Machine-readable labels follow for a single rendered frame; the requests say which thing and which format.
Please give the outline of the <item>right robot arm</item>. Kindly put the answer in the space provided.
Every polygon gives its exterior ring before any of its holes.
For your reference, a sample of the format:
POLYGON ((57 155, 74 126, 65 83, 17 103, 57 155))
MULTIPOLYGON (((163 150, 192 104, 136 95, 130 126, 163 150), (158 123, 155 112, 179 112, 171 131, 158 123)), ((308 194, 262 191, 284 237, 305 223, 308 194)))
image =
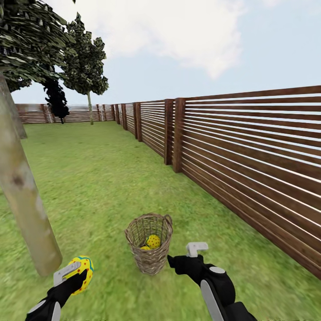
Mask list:
POLYGON ((208 249, 207 243, 191 242, 186 249, 186 256, 168 256, 167 260, 177 275, 187 274, 198 284, 212 320, 257 321, 242 302, 235 303, 235 288, 227 272, 211 263, 204 264, 203 256, 197 254, 208 249))

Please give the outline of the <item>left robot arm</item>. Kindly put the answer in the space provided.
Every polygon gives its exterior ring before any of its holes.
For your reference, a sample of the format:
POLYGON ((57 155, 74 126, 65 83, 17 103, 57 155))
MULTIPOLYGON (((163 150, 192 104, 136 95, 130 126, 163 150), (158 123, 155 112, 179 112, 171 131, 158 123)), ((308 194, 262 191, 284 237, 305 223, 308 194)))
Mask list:
POLYGON ((67 265, 54 273, 53 285, 47 292, 47 297, 41 300, 27 313, 25 321, 59 321, 61 308, 70 295, 79 290, 87 276, 87 269, 81 274, 77 273, 70 278, 65 276, 81 267, 80 262, 67 265))

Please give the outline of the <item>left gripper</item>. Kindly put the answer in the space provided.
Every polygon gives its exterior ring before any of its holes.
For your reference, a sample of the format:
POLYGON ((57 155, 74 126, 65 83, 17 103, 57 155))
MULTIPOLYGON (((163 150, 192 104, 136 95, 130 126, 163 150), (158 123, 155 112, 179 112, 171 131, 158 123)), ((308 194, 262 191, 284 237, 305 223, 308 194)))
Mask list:
POLYGON ((77 273, 70 278, 66 279, 63 283, 56 287, 52 287, 47 292, 47 295, 51 295, 53 292, 60 290, 63 291, 66 295, 66 301, 69 299, 70 295, 74 293, 75 291, 79 290, 82 285, 83 281, 86 279, 87 276, 87 269, 85 269, 81 274, 77 273))

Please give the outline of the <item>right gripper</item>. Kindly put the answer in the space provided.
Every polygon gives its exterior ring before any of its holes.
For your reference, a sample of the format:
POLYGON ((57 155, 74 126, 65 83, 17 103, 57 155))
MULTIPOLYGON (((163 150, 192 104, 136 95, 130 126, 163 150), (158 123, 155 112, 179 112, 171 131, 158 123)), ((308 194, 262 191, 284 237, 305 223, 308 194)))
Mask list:
POLYGON ((189 257, 189 256, 168 256, 167 260, 171 268, 175 269, 175 273, 177 275, 187 274, 192 280, 192 271, 193 267, 197 263, 204 263, 204 259, 202 255, 198 255, 198 257, 189 257))

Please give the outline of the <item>wicker basket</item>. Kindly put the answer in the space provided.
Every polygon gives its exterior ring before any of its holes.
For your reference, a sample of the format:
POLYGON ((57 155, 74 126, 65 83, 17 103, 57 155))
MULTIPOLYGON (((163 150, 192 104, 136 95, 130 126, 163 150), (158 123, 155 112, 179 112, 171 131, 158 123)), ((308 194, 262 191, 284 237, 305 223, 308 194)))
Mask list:
POLYGON ((139 271, 143 274, 149 275, 155 275, 158 272, 160 272, 164 268, 164 265, 167 261, 168 249, 173 234, 173 219, 171 215, 166 214, 163 216, 156 213, 143 214, 140 217, 132 220, 132 222, 129 224, 128 229, 125 229, 124 232, 126 235, 126 239, 131 247, 133 260, 139 271), (160 247, 157 249, 152 249, 151 251, 146 251, 145 249, 142 249, 142 247, 144 247, 143 244, 137 245, 132 240, 132 226, 136 224, 140 219, 142 220, 145 218, 161 219, 161 223, 166 224, 164 243, 160 242, 160 247))

